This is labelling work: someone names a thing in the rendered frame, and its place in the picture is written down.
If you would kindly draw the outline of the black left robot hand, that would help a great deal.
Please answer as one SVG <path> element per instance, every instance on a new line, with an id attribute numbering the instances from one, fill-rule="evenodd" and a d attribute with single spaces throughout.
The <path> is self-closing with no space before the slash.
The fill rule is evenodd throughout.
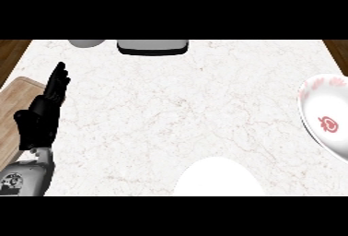
<path id="1" fill-rule="evenodd" d="M 20 150 L 51 147 L 59 129 L 60 106 L 69 82 L 65 63 L 59 62 L 48 77 L 42 94 L 34 98 L 28 109 L 19 110 L 13 114 L 20 136 Z"/>

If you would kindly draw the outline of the plain white plate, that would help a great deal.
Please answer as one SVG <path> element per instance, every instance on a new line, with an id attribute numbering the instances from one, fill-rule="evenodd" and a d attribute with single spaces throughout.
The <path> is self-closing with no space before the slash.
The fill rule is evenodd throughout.
<path id="1" fill-rule="evenodd" d="M 174 188 L 175 196 L 264 196 L 247 169 L 233 160 L 211 157 L 184 170 Z"/>

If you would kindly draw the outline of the white bowl with red print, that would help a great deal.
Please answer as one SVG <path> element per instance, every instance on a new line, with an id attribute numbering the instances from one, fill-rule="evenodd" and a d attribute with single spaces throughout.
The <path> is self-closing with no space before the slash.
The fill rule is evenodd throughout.
<path id="1" fill-rule="evenodd" d="M 318 74 L 299 86 L 303 128 L 330 155 L 348 164 L 348 77 Z"/>

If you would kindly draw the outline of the pale wooden cutting board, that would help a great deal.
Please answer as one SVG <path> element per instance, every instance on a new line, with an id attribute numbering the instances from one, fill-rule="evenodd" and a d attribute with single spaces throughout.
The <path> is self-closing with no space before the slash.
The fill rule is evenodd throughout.
<path id="1" fill-rule="evenodd" d="M 28 108 L 35 96 L 42 93 L 44 84 L 28 77 L 16 77 L 0 91 L 0 171 L 22 155 L 13 114 Z"/>

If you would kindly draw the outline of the grey rounded object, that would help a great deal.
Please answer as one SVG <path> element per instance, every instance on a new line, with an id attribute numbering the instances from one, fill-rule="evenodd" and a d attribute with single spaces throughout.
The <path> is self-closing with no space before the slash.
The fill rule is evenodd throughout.
<path id="1" fill-rule="evenodd" d="M 96 47 L 103 40 L 69 40 L 69 43 L 78 48 Z"/>

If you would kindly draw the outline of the grey appliance with black base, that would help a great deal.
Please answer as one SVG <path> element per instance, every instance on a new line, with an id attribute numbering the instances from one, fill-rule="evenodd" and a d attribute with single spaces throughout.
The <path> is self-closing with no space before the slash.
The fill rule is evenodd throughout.
<path id="1" fill-rule="evenodd" d="M 188 40 L 118 40 L 116 48 L 129 55 L 177 55 L 187 51 Z"/>

